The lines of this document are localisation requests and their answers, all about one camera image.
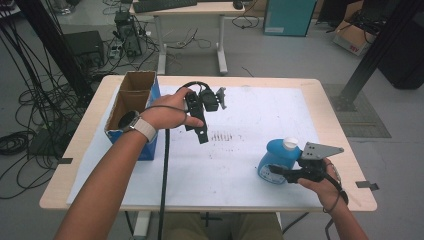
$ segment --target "person's right hand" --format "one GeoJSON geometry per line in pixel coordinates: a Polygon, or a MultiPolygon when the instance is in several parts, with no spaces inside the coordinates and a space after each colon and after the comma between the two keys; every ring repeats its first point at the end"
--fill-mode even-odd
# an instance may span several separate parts
{"type": "Polygon", "coordinates": [[[165,95],[156,99],[150,108],[141,113],[142,118],[156,130],[175,128],[181,124],[201,127],[203,122],[195,117],[187,116],[184,112],[184,97],[192,90],[180,88],[173,95],[165,95]]]}
{"type": "MultiPolygon", "coordinates": [[[[333,165],[331,161],[328,158],[324,159],[325,165],[327,166],[327,173],[332,178],[337,180],[336,173],[334,172],[333,165]]],[[[305,188],[308,188],[314,192],[317,193],[319,201],[321,202],[324,209],[329,210],[331,209],[334,204],[338,201],[339,192],[337,191],[336,187],[330,183],[327,179],[323,179],[321,182],[313,182],[308,179],[299,178],[297,181],[300,185],[302,185],[305,188]]]]}

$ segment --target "floor mat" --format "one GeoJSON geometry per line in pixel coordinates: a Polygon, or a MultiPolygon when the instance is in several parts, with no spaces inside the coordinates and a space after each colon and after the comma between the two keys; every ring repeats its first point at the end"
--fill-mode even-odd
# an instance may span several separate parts
{"type": "MultiPolygon", "coordinates": [[[[344,87],[343,84],[323,84],[329,99],[338,96],[344,87]]],[[[359,92],[353,103],[356,111],[334,111],[346,137],[391,138],[390,133],[362,91],[359,92]]]]}

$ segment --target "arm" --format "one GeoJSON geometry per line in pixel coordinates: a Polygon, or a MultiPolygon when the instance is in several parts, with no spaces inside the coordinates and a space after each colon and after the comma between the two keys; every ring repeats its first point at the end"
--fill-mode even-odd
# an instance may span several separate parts
{"type": "MultiPolygon", "coordinates": [[[[334,173],[334,169],[331,166],[330,160],[324,159],[324,161],[327,164],[327,173],[336,179],[336,174],[334,173]]],[[[327,179],[317,183],[301,178],[298,180],[298,183],[305,188],[316,192],[324,209],[331,209],[334,203],[337,201],[337,196],[339,193],[327,179]]],[[[356,218],[353,216],[352,212],[343,201],[343,198],[340,197],[336,203],[336,206],[334,206],[333,210],[329,212],[329,214],[333,218],[340,239],[368,239],[356,218]]]]}
{"type": "MultiPolygon", "coordinates": [[[[189,91],[187,88],[181,88],[174,95],[157,99],[153,105],[183,109],[184,96],[189,91]]],[[[199,119],[190,116],[186,118],[185,115],[183,111],[166,107],[151,108],[141,113],[142,118],[155,129],[174,128],[182,122],[193,127],[203,126],[199,119]]],[[[140,132],[129,131],[113,144],[84,183],[55,239],[107,238],[138,155],[146,142],[147,138],[140,132]]]]}

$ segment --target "computer keyboard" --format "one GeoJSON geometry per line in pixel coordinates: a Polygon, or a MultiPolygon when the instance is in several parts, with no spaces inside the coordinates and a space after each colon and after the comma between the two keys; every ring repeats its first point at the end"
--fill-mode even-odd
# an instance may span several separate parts
{"type": "Polygon", "coordinates": [[[188,7],[197,5],[197,0],[141,0],[134,2],[134,12],[153,12],[165,9],[188,7]]]}

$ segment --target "gray floor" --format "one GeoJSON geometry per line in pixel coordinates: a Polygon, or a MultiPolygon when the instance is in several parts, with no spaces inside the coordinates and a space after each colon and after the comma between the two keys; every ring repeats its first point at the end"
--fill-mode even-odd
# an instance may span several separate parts
{"type": "MultiPolygon", "coordinates": [[[[17,18],[17,27],[36,53],[42,48],[24,19],[17,18]]],[[[112,38],[111,27],[70,27],[66,32],[87,29],[101,30],[103,40],[112,38]]],[[[333,33],[325,33],[325,25],[311,25],[303,37],[271,37],[262,28],[239,29],[226,21],[225,50],[229,72],[227,76],[316,78],[323,84],[345,84],[361,58],[332,43],[333,33]]],[[[189,29],[170,30],[169,44],[184,41],[189,29]]],[[[215,30],[199,29],[196,39],[217,41],[215,30]]],[[[26,90],[23,79],[3,45],[0,45],[0,135],[23,130],[14,119],[19,107],[17,99],[26,90]]],[[[154,69],[153,61],[143,69],[154,69]]],[[[116,71],[124,73],[128,68],[116,71]]],[[[219,76],[213,48],[201,49],[194,42],[185,50],[170,50],[167,63],[169,75],[219,76]]],[[[370,239],[421,239],[424,233],[422,212],[424,191],[421,186],[424,169],[424,87],[401,91],[393,88],[377,70],[363,89],[392,138],[349,138],[360,166],[370,182],[379,185],[374,192],[378,203],[375,212],[355,213],[370,239]]],[[[20,119],[28,113],[21,112],[20,119]]],[[[0,170],[6,170],[19,156],[1,156],[0,170]]],[[[27,168],[24,179],[38,176],[39,169],[27,168]]],[[[16,193],[16,171],[0,180],[0,196],[16,193]]],[[[39,207],[45,185],[29,190],[12,200],[0,200],[1,239],[51,239],[64,215],[63,211],[47,211],[39,207]]],[[[283,225],[301,213],[282,214],[283,225]]],[[[313,213],[290,229],[286,239],[325,239],[324,227],[329,220],[324,213],[313,213]]],[[[226,239],[227,223],[212,222],[208,231],[212,239],[226,239]]],[[[110,239],[129,239],[124,215],[119,214],[110,239]]]]}

